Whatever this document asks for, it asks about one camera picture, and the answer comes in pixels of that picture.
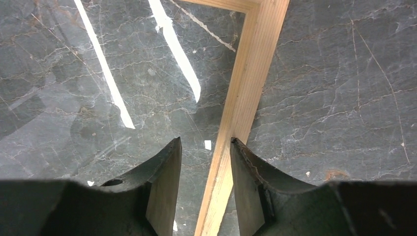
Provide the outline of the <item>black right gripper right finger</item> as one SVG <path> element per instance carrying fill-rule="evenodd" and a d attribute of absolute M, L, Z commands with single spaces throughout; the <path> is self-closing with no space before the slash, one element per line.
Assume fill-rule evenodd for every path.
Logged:
<path fill-rule="evenodd" d="M 242 236 L 414 236 L 414 181 L 330 181 L 315 186 L 230 144 Z"/>

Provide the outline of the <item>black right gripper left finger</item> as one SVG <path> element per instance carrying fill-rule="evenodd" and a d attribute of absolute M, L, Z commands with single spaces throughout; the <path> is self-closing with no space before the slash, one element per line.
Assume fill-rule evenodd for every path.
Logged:
<path fill-rule="evenodd" d="M 158 154 L 100 186 L 67 179 L 0 182 L 3 236 L 170 236 L 182 147 Z"/>

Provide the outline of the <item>clear acrylic frame pane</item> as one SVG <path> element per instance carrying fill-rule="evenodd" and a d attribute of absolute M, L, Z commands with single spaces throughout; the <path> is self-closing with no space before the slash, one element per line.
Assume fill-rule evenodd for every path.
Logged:
<path fill-rule="evenodd" d="M 192 236 L 245 15 L 180 0 L 3 0 L 0 177 L 100 185 L 176 137 Z"/>

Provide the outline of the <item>light wooden picture frame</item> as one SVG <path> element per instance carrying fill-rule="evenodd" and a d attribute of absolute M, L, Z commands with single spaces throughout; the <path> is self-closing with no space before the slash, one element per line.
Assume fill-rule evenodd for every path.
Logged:
<path fill-rule="evenodd" d="M 197 236 L 215 236 L 233 187 L 230 141 L 248 139 L 289 1 L 202 0 L 200 4 L 245 14 L 195 230 Z"/>

